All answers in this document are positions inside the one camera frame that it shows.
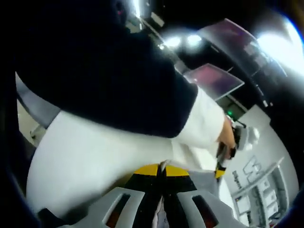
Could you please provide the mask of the person's left hand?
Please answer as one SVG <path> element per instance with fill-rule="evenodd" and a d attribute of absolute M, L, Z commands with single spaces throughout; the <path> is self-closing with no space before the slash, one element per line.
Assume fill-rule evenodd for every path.
<path fill-rule="evenodd" d="M 218 142 L 223 143 L 226 146 L 226 154 L 225 157 L 227 159 L 231 158 L 231 150 L 235 149 L 236 142 L 233 134 L 231 121 L 225 116 L 223 128 L 218 137 Z"/>

